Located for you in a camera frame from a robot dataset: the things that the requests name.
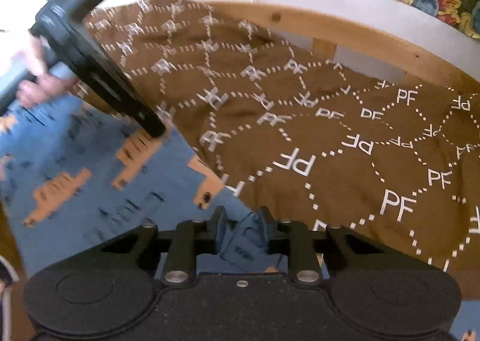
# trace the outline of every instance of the round black disc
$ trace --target round black disc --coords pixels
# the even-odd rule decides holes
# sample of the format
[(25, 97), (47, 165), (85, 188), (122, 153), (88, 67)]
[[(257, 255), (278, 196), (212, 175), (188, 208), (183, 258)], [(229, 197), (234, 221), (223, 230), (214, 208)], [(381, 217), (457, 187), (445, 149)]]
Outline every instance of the round black disc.
[(154, 297), (142, 271), (45, 269), (25, 287), (25, 307), (40, 327), (54, 333), (92, 336), (128, 325)]
[(450, 325), (461, 303), (457, 284), (441, 271), (344, 271), (332, 279), (331, 294), (357, 325), (399, 336)]

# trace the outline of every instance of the blue fabric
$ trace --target blue fabric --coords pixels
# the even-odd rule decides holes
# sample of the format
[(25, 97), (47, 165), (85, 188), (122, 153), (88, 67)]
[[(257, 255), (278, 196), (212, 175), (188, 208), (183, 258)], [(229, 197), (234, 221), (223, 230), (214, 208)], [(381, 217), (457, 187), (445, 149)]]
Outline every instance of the blue fabric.
[[(6, 180), (0, 181), (0, 189), (28, 276), (145, 219), (159, 230), (172, 230), (183, 220), (208, 219), (219, 205), (238, 223), (234, 230), (227, 227), (220, 255), (199, 257), (198, 270), (263, 272), (278, 264), (280, 256), (267, 256), (261, 248), (255, 214), (229, 189), (215, 196), (207, 209), (195, 206), (193, 198), (205, 176), (187, 166), (194, 151), (176, 129), (142, 172), (117, 191), (111, 182), (124, 164), (115, 153), (137, 124), (93, 108), (82, 110), (82, 101), (74, 96), (29, 111), (14, 103), (10, 113), (18, 122), (0, 136), (0, 156), (12, 157), (4, 166)], [(32, 228), (23, 225), (37, 208), (35, 189), (61, 172), (76, 176), (83, 168), (92, 177), (78, 193), (48, 219)]]
[(464, 301), (460, 306), (457, 317), (453, 322), (450, 332), (462, 340), (462, 335), (467, 330), (477, 330), (480, 328), (480, 301)]

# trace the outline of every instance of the wooden knot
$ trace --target wooden knot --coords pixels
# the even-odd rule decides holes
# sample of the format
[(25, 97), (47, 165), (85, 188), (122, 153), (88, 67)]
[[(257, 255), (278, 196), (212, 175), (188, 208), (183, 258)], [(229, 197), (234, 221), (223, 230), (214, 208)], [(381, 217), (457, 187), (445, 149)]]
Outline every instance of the wooden knot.
[(282, 15), (280, 14), (280, 12), (273, 12), (272, 13), (272, 17), (270, 18), (272, 20), (272, 22), (274, 23), (278, 23), (282, 18)]

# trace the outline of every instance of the human hand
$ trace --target human hand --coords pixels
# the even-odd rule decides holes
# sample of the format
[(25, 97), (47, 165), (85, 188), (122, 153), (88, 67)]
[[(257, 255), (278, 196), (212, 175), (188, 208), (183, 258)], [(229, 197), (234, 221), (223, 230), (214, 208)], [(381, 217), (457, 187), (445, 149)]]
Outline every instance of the human hand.
[(17, 99), (25, 108), (32, 108), (45, 103), (53, 97), (60, 96), (73, 88), (78, 82), (77, 77), (61, 80), (48, 73), (43, 61), (42, 42), (30, 34), (20, 38), (20, 50), (29, 71), (37, 77), (37, 82), (23, 80), (17, 90)]

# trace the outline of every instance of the wooden slat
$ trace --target wooden slat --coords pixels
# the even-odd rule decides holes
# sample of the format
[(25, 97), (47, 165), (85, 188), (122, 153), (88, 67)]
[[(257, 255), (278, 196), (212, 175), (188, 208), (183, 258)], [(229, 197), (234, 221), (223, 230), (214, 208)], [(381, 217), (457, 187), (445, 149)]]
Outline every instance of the wooden slat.
[(280, 5), (210, 2), (216, 11), (247, 19), (264, 28), (274, 28), (345, 46), (398, 67), (430, 84), (479, 92), (471, 76), (431, 52), (386, 32), (336, 16)]
[(402, 81), (400, 82), (400, 84), (402, 85), (420, 85), (421, 83), (422, 83), (421, 78), (414, 76), (413, 74), (410, 74), (410, 73), (405, 73)]
[(337, 51), (337, 44), (314, 38), (311, 51), (323, 60), (333, 60)]
[(15, 268), (20, 277), (11, 291), (11, 334), (12, 341), (28, 341), (35, 335), (33, 327), (23, 308), (23, 285), (26, 280), (23, 263), (11, 234), (7, 218), (0, 205), (0, 254)]

